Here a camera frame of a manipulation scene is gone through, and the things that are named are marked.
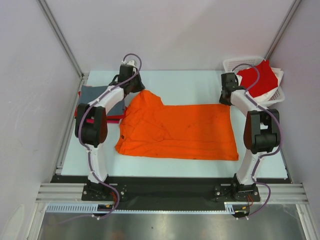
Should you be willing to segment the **orange t-shirt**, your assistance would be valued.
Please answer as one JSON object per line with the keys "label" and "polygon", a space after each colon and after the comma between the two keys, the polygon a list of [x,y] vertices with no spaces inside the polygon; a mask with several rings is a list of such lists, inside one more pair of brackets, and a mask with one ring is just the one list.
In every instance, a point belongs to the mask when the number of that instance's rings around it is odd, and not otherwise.
{"label": "orange t-shirt", "polygon": [[165,105],[143,90],[127,107],[115,150],[126,156],[238,161],[230,107]]}

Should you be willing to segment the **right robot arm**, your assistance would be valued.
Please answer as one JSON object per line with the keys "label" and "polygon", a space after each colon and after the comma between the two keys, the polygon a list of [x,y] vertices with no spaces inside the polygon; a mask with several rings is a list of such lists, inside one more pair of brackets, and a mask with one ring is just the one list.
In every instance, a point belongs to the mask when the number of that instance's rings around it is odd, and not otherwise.
{"label": "right robot arm", "polygon": [[255,191],[257,173],[263,159],[277,154],[281,148],[280,114],[259,105],[245,87],[239,85],[235,73],[221,75],[221,95],[219,102],[238,108],[246,117],[243,142],[246,148],[242,164],[234,174],[230,194],[242,201]]}

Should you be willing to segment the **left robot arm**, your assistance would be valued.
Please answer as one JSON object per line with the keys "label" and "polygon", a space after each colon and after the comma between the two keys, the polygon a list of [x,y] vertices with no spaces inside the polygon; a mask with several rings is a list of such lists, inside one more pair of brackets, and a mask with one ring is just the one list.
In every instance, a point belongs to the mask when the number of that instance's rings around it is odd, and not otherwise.
{"label": "left robot arm", "polygon": [[108,134],[108,113],[124,110],[125,97],[144,89],[139,69],[133,60],[120,65],[119,74],[114,76],[109,85],[85,85],[81,88],[74,134],[88,155],[87,186],[100,200],[107,199],[111,193],[111,188],[104,184],[108,179],[103,148]]}

